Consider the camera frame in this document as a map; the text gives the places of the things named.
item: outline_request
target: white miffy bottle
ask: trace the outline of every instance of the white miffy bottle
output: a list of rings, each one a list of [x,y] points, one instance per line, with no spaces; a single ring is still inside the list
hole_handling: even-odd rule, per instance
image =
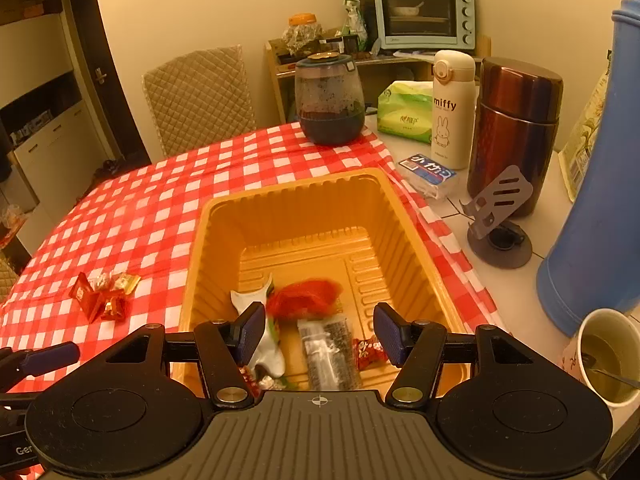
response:
[[[469,165],[476,110],[476,64],[469,54],[440,50],[433,63],[431,158],[450,170]]]

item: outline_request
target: brown metallic thermos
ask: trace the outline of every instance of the brown metallic thermos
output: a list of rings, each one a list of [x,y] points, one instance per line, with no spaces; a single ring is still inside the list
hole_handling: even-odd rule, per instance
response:
[[[475,197],[515,164],[533,193],[513,216],[533,211],[551,160],[561,99],[562,78],[551,70],[513,59],[484,59],[466,181],[469,195]]]

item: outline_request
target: blue bottle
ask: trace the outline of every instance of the blue bottle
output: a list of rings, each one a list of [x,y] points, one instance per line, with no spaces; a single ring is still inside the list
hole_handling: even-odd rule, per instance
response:
[[[598,308],[640,298],[640,0],[614,10],[600,131],[582,187],[537,276],[540,303],[572,335]]]

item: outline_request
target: spoon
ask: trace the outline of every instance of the spoon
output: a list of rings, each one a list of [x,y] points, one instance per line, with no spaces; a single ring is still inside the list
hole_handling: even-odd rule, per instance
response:
[[[596,358],[590,354],[585,354],[584,352],[581,354],[582,356],[582,364],[588,370],[592,372],[597,372],[599,374],[606,375],[607,377],[611,377],[621,383],[628,384],[629,386],[635,388],[636,390],[640,390],[640,381],[635,381],[633,379],[627,379],[626,377],[621,377],[616,374],[612,374],[611,372],[607,372],[606,370],[601,370],[600,368],[596,368]]]

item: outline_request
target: chair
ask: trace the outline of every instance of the chair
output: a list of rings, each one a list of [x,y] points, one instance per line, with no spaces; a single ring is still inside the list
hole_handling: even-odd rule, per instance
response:
[[[9,293],[17,281],[18,275],[9,266],[7,261],[3,257],[0,257],[0,304],[4,303],[9,297]]]
[[[143,87],[166,156],[255,130],[240,45],[176,57]]]

